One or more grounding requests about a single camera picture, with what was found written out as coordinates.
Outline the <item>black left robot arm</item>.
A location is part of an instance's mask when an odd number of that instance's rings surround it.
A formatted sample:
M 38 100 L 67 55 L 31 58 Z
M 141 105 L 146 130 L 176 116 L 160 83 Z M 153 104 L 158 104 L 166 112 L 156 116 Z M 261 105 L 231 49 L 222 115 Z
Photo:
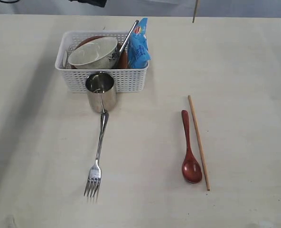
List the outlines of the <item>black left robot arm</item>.
M 0 0 L 0 3 L 4 3 L 4 4 L 14 4 L 14 3 L 18 3 L 20 0 Z M 101 8 L 104 8 L 107 0 L 69 0 L 70 2 L 73 1 L 77 1 L 79 3 L 87 3 L 93 6 L 98 6 Z

